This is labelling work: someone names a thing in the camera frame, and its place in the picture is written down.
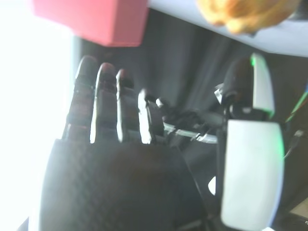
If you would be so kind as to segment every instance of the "brown object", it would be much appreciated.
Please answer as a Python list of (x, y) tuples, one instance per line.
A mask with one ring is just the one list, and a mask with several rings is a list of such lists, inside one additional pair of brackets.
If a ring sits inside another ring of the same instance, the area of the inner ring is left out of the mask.
[(209, 23), (232, 33), (252, 33), (288, 18), (301, 0), (198, 0)]

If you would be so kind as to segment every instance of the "orange object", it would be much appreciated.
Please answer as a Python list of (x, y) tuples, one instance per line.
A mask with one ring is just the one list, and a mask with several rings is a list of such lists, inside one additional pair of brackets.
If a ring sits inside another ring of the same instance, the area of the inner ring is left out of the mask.
[(147, 0), (32, 0), (34, 14), (70, 27), (104, 46), (141, 43)]

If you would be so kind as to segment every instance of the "green cable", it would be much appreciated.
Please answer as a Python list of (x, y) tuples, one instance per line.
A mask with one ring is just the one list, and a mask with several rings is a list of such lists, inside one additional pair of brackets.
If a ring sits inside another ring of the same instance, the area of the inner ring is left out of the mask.
[(308, 96), (308, 92), (304, 92), (304, 94), (302, 95), (302, 97), (299, 99), (296, 106), (294, 107), (293, 111), (291, 112), (290, 116), (287, 118), (286, 123), (289, 122), (295, 116), (295, 113), (302, 106), (302, 103), (307, 98), (307, 96)]

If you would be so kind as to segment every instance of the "robotic hand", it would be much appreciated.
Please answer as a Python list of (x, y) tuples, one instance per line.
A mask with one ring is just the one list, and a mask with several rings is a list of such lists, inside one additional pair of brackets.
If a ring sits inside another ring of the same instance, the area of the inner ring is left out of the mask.
[[(61, 140), (46, 170), (36, 230), (208, 230), (199, 182), (168, 135), (217, 143), (217, 213), (224, 228), (271, 225), (282, 190), (283, 142), (265, 60), (236, 62), (222, 87), (215, 125), (142, 90), (125, 70), (92, 57), (79, 65)], [(207, 133), (215, 126), (217, 136)]]

